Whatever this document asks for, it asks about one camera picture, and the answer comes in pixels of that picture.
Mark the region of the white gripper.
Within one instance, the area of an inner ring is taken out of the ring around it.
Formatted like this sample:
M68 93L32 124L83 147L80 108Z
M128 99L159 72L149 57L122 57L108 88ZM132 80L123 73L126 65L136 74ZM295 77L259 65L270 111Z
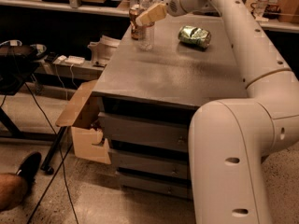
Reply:
M173 17L178 17L208 7L207 0L152 0L151 6L143 11L135 22L138 26L144 26L164 19L167 12Z

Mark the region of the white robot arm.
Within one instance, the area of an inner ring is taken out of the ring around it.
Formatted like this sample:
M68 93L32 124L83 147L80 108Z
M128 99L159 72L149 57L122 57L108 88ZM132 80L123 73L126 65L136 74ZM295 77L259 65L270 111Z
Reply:
M262 159L299 141L299 81L242 0L163 0L139 24L214 7L247 98L202 105L189 129L196 224L272 224Z

